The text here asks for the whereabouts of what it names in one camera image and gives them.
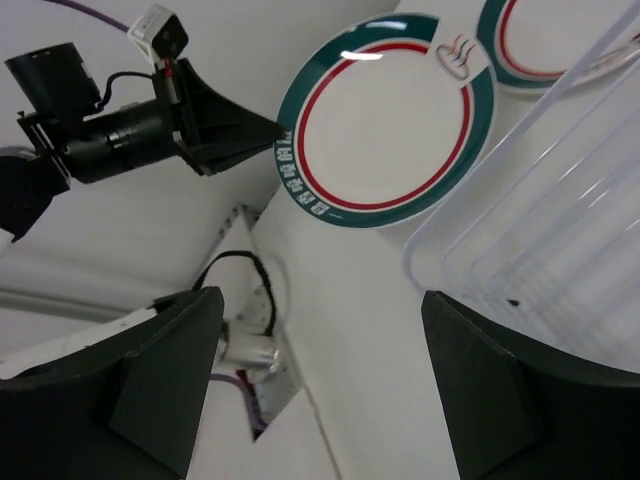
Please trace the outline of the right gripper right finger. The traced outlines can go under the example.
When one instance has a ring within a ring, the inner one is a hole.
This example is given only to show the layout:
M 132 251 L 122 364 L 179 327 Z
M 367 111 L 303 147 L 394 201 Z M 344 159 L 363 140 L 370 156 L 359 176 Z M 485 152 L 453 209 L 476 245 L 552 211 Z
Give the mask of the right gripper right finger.
M 448 295 L 421 315 L 463 479 L 636 479 L 639 376 L 508 329 Z

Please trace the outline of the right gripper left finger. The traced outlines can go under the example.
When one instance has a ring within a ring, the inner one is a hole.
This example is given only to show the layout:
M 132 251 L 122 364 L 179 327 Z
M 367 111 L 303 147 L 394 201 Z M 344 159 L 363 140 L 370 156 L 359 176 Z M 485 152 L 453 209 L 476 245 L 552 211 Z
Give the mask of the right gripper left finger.
M 1 370 L 5 479 L 183 479 L 223 331 L 216 287 L 64 353 L 24 351 Z

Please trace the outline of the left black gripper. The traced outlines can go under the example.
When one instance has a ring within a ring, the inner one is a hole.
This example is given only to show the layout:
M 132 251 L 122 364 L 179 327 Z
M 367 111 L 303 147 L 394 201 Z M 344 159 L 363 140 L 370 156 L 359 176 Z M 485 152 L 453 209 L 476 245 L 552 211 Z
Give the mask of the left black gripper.
M 213 90 L 186 58 L 170 60 L 152 74 L 121 71 L 110 75 L 103 111 L 113 83 L 124 77 L 152 82 L 155 98 L 91 118 L 69 138 L 64 166 L 90 184 L 179 157 L 200 176 L 213 176 L 270 149 L 283 127 Z

